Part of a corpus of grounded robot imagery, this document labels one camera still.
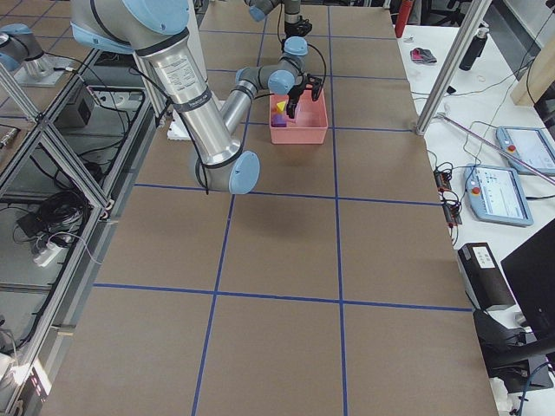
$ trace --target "computer monitor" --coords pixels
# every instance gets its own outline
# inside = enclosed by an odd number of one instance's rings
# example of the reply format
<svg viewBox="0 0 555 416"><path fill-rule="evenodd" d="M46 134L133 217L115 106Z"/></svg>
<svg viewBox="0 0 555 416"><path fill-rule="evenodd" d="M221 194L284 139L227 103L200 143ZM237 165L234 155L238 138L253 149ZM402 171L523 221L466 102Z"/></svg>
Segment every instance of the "computer monitor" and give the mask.
<svg viewBox="0 0 555 416"><path fill-rule="evenodd" d="M488 374L515 393L546 356L555 362L555 220L502 260L501 268L533 334L505 328L481 310L474 312L474 323ZM550 387L543 367L530 389Z"/></svg>
<svg viewBox="0 0 555 416"><path fill-rule="evenodd" d="M501 268L536 338L554 338L555 220L503 259ZM555 350L547 356L555 362Z"/></svg>

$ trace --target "metal cylinder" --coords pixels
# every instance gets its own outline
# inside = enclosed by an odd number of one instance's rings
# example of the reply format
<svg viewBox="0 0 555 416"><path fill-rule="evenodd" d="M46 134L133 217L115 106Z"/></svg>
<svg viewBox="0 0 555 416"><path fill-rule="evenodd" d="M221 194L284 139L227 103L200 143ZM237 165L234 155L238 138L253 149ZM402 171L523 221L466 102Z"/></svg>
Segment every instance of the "metal cylinder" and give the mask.
<svg viewBox="0 0 555 416"><path fill-rule="evenodd" d="M144 55L173 100L173 108L183 114L197 141L205 165L218 165L240 149L227 129L199 69L186 46L187 37L150 55Z"/></svg>
<svg viewBox="0 0 555 416"><path fill-rule="evenodd" d="M234 89L220 110L225 126L231 134L235 132L237 126L249 111L252 99L257 93L256 87L248 81L239 81L237 86L241 89Z"/></svg>
<svg viewBox="0 0 555 416"><path fill-rule="evenodd" d="M416 122L416 134L423 135L428 129L430 122L435 116L437 107L440 105L443 95L447 91L449 83L459 67L462 56L467 52L468 46L474 37L474 33L476 33L476 29L484 18L491 2L492 0L473 0L470 4L467 15L460 26L459 33L457 33L453 41L453 45L447 54L445 63L443 67L441 67L441 71L432 87L430 96Z"/></svg>

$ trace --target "black box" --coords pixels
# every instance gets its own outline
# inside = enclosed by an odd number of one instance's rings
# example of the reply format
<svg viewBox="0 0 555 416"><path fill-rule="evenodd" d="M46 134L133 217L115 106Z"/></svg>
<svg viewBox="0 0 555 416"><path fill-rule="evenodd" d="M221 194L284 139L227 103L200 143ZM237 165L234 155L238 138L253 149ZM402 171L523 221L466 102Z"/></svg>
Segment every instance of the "black box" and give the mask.
<svg viewBox="0 0 555 416"><path fill-rule="evenodd" d="M469 243L459 251L459 259L480 309L504 310L515 304L513 294L501 274L487 243Z"/></svg>

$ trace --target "robotic arm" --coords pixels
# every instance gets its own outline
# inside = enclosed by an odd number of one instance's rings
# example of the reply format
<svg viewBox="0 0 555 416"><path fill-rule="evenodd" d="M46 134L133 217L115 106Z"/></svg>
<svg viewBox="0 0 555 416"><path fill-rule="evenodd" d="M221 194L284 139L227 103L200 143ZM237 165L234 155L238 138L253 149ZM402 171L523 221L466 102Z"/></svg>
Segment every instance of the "robotic arm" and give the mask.
<svg viewBox="0 0 555 416"><path fill-rule="evenodd" d="M199 156L193 163L197 181L206 189L247 193L258 180L258 156L244 152L232 134L260 89L287 94L303 83L306 41L288 39L276 65L240 70L220 112L187 47L188 17L187 0L72 0L78 42L134 52L153 66L192 135Z"/></svg>
<svg viewBox="0 0 555 416"><path fill-rule="evenodd" d="M21 23L0 28L0 62L10 72L23 64L27 74L36 80L54 72L54 65L44 54L31 29Z"/></svg>
<svg viewBox="0 0 555 416"><path fill-rule="evenodd" d="M312 24L301 16L301 0L245 0L252 18L260 22L268 16L279 4L284 5L285 37L307 36L312 30Z"/></svg>

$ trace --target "metal frame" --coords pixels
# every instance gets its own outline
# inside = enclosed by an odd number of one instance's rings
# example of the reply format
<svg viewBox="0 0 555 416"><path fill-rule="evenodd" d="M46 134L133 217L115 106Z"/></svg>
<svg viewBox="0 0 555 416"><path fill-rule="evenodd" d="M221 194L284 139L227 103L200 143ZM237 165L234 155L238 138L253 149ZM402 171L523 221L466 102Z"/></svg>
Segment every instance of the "metal frame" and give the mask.
<svg viewBox="0 0 555 416"><path fill-rule="evenodd" d="M421 111L418 121L416 121L416 134L422 136L426 130L428 130L432 119L435 117L435 112L443 99L443 95L447 92L447 87L453 79L454 73L459 67L460 61L462 61L462 57L467 52L476 29L482 22L491 2L492 0L473 0L470 4L467 15L447 54L445 63L441 67L440 73L435 80L430 96L426 100L426 104Z"/></svg>
<svg viewBox="0 0 555 416"><path fill-rule="evenodd" d="M91 52L84 61L86 65L81 65L77 69L78 74L81 75L86 73L88 71L88 65L92 65L99 55L100 53L97 50ZM80 235L82 240L76 243L71 257L66 258L65 268L59 276L59 283L55 291L51 294L52 297L38 321L32 340L25 346L23 356L20 358L20 365L29 365L29 369L25 374L25 378L28 378L39 354L44 354L48 357L45 360L46 362L43 363L47 371L48 368L50 368L53 369L54 373L57 372L57 366L59 367L59 363L61 362L58 354L62 353L68 345L67 337L61 335L65 335L65 332L68 331L57 331L57 336L53 339L52 331L56 329L56 325L54 324L58 320L63 322L70 320L73 322L80 313L79 311L88 294L87 288L90 289L92 286L94 280L92 277L95 275L95 271L98 267L87 258L87 255L83 255L83 253L85 253L85 244L92 243L93 247L102 252L107 249L107 240L110 235L110 230L113 227L104 225L104 228L101 228L100 237L93 237L93 235L99 235L96 231L99 230L98 227L99 224L101 224L100 220L106 214L108 204L113 203L113 201L109 201L110 194L118 183L118 176L121 174L126 159L128 159L135 143L137 143L137 137L140 133L149 135L153 132L153 110L149 106L151 103L149 96L145 94L145 100L141 104L141 108L134 119L134 124L128 132L127 140L121 146L117 158L114 161L114 165L112 166L112 170L105 178L104 184L101 187L93 179L90 172L85 168L80 158L75 154L53 123L57 115L62 111L63 106L67 103L71 92L74 91L75 88L81 86L80 77L73 76L69 79L62 91L55 97L44 112L41 112L35 106L23 89L17 84L13 76L1 64L0 86L5 88L8 95L22 109L25 117L35 123L32 130L28 132L27 136L23 139L16 154L4 170L0 172L0 197L5 195L5 198L10 199L14 196L11 192L6 191L17 174L21 171L24 164L29 160L29 156L40 144L44 146L45 151L55 160L60 169L73 179L77 187L83 192L88 202L92 205L88 222L83 225L84 229ZM140 149L145 149L142 143L140 144ZM0 290L2 291L33 291L33 293L39 291L40 293L47 293L46 288L45 290L41 289L42 288L37 287L27 288L24 287L24 285L18 286L17 284L10 285L9 288L6 285L0 286ZM28 383L23 383L21 386L16 386L14 384L6 391L6 394L3 396L3 402L0 404L0 415L10 414L10 412L16 409L17 402L20 400L23 389L27 384Z"/></svg>

